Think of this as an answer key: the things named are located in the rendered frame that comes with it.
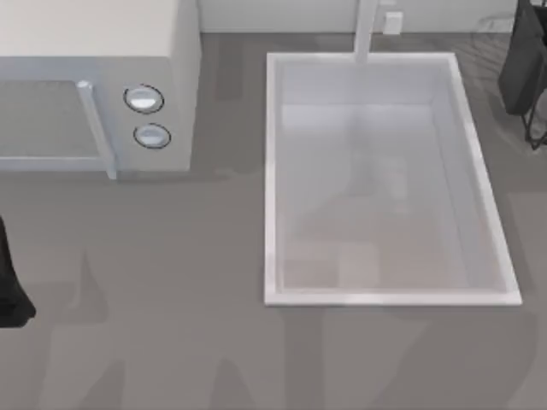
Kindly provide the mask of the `large silver microwave knob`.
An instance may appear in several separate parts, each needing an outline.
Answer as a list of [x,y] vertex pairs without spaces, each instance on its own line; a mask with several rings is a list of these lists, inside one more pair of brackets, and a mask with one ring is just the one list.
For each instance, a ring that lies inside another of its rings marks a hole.
[[124,103],[132,111],[140,114],[154,114],[165,103],[163,94],[151,85],[136,85],[124,90]]

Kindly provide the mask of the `small silver microwave knob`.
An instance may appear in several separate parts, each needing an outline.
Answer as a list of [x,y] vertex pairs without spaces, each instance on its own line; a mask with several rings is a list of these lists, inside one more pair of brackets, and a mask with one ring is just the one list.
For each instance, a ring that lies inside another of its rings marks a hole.
[[137,126],[132,135],[135,142],[146,149],[164,149],[172,141],[169,130],[156,123]]

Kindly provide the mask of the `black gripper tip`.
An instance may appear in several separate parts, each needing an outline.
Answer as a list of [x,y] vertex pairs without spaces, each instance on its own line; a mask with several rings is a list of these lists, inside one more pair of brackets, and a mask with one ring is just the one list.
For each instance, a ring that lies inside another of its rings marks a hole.
[[24,327],[36,313],[16,275],[6,227],[0,216],[0,329]]

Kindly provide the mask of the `tall white tap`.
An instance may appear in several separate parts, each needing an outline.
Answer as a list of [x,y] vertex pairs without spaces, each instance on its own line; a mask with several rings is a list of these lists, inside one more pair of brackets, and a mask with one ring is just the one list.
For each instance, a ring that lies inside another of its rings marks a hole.
[[354,38],[354,57],[356,63],[365,64],[370,51],[373,25],[379,0],[358,0],[356,33]]

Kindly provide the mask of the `white wall socket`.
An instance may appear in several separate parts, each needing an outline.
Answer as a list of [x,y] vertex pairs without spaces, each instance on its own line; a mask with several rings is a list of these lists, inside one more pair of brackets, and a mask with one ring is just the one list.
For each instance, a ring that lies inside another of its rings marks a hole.
[[383,34],[400,35],[403,30],[403,17],[404,14],[402,11],[386,12],[383,26]]

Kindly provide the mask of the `white sink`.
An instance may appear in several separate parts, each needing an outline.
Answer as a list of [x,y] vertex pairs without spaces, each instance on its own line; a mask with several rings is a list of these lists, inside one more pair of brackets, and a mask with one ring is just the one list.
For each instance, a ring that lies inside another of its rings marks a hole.
[[519,306],[451,52],[272,52],[268,306]]

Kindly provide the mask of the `pale microwave oven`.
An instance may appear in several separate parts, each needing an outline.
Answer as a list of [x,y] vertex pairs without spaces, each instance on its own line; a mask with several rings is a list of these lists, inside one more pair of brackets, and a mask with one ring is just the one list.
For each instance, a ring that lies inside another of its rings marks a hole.
[[[202,48],[197,0],[0,0],[0,80],[87,80],[122,173],[182,173],[191,165]],[[126,88],[151,85],[165,103],[132,111]],[[164,149],[133,139],[169,130]]]

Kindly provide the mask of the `microwave oven door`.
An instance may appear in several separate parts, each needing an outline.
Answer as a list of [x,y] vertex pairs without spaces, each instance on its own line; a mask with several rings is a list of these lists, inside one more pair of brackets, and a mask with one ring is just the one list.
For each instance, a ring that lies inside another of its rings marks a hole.
[[0,172],[104,172],[89,85],[0,80]]

